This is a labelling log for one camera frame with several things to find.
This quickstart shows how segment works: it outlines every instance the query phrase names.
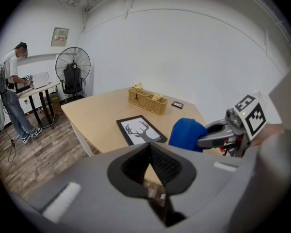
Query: wall-mounted electrical panel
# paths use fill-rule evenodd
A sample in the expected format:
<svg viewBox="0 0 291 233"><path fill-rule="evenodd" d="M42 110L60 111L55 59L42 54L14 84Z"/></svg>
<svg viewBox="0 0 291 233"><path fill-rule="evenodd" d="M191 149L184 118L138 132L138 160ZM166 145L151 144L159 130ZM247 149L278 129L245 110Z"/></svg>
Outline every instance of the wall-mounted electrical panel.
<svg viewBox="0 0 291 233"><path fill-rule="evenodd" d="M55 28L51 47L65 47L68 39L69 29Z"/></svg>

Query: black office chair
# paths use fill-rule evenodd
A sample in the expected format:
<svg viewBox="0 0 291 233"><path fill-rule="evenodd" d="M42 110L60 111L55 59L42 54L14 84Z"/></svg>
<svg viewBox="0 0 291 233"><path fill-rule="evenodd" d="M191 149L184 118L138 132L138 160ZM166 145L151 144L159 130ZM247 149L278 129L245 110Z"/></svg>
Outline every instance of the black office chair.
<svg viewBox="0 0 291 233"><path fill-rule="evenodd" d="M68 64L64 70L65 76L65 87L64 80L61 80L63 92L65 94L72 94L72 100L78 99L78 92L83 90L83 78L81 78L81 70L76 67L72 67Z"/></svg>

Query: wooden table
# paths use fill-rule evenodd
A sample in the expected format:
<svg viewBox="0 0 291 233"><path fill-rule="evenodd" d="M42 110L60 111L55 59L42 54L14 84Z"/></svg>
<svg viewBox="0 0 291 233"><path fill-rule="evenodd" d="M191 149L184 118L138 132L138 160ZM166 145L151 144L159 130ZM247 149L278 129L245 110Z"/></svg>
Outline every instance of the wooden table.
<svg viewBox="0 0 291 233"><path fill-rule="evenodd" d="M43 87L40 87L38 89L30 88L28 90L23 91L21 93L21 95L19 96L20 99L29 97L30 105L32 107L34 116L37 119L37 122L38 122L38 124L40 125L41 128L47 127L47 126L51 125L52 123L54 123L56 121L55 120L56 119L56 115L54 114L54 111L53 111L53 108L52 108L52 104L51 104L51 101L50 101L50 98L49 98L49 91L48 91L48 89L53 88L55 86L58 86L59 84L60 84L60 82L54 82L54 83L51 82L48 85L43 86ZM49 113L48 113L47 106L45 105L45 101L44 101L44 97L43 97L43 91L45 91L45 95L46 95L47 101L48 101L48 107L49 107L49 110L50 110L51 115L53 116L53 120L51 120L51 118L49 116ZM47 121L41 121L40 120L40 118L38 116L38 113L37 113L37 110L35 108L35 105L34 105L32 96L34 94L37 94L37 93L39 93L40 100L41 100L41 104L42 104L43 111L45 113L45 116L46 116Z"/></svg>
<svg viewBox="0 0 291 233"><path fill-rule="evenodd" d="M62 106L62 110L70 120L81 145L89 156L93 153L86 140L98 151L106 153L128 146L116 121L133 116L143 115L154 127L167 137L168 144L174 124L182 117L193 118L202 125L205 120L194 104L164 96L168 104L164 115L158 116L128 102L128 88L115 90L74 101ZM171 106L174 101L184 104L182 109ZM150 166L145 178L160 183Z"/></svg>

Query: sneakers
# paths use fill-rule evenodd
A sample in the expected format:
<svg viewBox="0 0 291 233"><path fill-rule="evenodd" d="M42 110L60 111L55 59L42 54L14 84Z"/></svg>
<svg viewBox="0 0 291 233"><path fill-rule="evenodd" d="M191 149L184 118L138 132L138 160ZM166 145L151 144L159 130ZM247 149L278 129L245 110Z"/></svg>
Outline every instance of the sneakers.
<svg viewBox="0 0 291 233"><path fill-rule="evenodd" d="M36 138L40 133L42 132L41 128L38 128L33 134L31 134L31 138L34 139Z"/></svg>
<svg viewBox="0 0 291 233"><path fill-rule="evenodd" d="M24 144L26 144L29 139L30 139L30 134L26 133L26 136L23 137L21 140L23 141Z"/></svg>

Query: white t-shirt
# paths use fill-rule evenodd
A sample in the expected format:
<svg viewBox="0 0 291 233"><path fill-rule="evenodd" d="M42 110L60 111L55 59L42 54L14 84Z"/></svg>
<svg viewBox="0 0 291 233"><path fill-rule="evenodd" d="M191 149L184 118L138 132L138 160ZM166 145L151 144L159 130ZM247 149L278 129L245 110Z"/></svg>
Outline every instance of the white t-shirt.
<svg viewBox="0 0 291 233"><path fill-rule="evenodd" d="M9 83L14 83L12 76L18 76L17 57L14 49L5 55L3 63L4 77L8 79ZM7 88L7 90L16 92L15 86L14 89Z"/></svg>

